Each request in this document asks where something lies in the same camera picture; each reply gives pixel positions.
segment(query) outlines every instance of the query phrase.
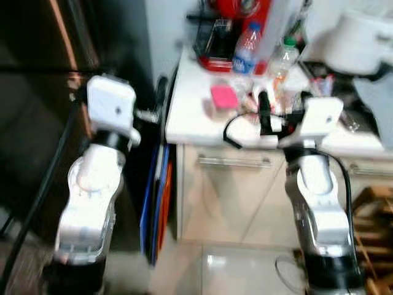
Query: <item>white countertop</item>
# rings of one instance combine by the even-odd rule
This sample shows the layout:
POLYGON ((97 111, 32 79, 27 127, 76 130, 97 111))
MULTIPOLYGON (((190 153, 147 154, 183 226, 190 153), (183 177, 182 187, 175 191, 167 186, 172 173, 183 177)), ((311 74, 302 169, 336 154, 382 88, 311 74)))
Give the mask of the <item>white countertop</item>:
MULTIPOLYGON (((193 52, 184 47, 166 124, 167 142, 205 146, 226 144, 222 139, 226 121, 212 120, 204 110, 203 102, 211 99, 210 87, 216 80, 231 77, 231 74, 216 74, 203 69, 193 52)), ((263 77, 254 79, 255 84, 264 81, 263 77)), ((286 85, 301 91, 308 87, 308 81, 301 69, 294 67, 286 85)), ((233 122, 228 134, 250 148, 275 149, 278 142, 276 136, 259 136, 259 127, 242 117, 233 122)), ((341 124, 324 138, 320 148, 340 156, 393 158, 393 152, 385 150, 373 133, 351 133, 341 124)))

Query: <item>pink sponge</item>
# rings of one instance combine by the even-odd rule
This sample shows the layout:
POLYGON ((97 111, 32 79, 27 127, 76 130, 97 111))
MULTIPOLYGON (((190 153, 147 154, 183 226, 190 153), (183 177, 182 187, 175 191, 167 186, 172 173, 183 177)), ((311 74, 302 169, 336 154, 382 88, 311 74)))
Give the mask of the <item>pink sponge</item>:
POLYGON ((216 109, 235 109, 239 105, 235 91, 229 85, 214 85, 210 88, 216 109))

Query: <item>bottle cap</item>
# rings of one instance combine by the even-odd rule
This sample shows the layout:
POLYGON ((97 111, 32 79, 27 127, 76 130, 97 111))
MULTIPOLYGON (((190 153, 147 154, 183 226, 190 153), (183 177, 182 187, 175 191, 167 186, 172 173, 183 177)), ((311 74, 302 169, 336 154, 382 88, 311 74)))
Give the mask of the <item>bottle cap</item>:
POLYGON ((258 22, 250 22, 248 25, 248 28, 253 30, 253 31, 260 31, 260 23, 258 22))
POLYGON ((296 46, 296 40, 294 37, 291 36, 285 36, 284 37, 284 45, 285 46, 291 46, 291 47, 295 47, 296 46))

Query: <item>label on bottle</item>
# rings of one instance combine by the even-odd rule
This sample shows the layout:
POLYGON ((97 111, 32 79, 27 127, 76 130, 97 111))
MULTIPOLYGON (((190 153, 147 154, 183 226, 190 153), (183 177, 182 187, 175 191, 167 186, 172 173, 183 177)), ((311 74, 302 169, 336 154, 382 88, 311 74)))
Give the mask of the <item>label on bottle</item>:
POLYGON ((232 59, 232 68, 236 73, 249 74, 254 66, 255 64, 253 62, 245 60, 239 55, 235 55, 232 59))

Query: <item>drawer handle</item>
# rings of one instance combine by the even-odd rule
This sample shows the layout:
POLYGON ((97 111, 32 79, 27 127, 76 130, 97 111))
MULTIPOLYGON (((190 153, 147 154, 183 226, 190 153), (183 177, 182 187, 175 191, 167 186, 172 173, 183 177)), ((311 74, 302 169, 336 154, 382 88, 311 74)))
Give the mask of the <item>drawer handle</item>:
POLYGON ((269 158, 258 160, 239 160, 239 159, 226 159, 226 158, 210 158, 204 155, 198 156, 198 163, 200 165, 213 165, 213 166, 235 166, 235 167, 248 167, 248 168, 271 168, 271 161, 269 158))
POLYGON ((391 178, 393 178, 393 171, 374 170, 374 169, 369 169, 369 168, 359 168, 359 166, 356 165, 356 164, 351 164, 349 166, 349 172, 352 175, 391 177, 391 178))

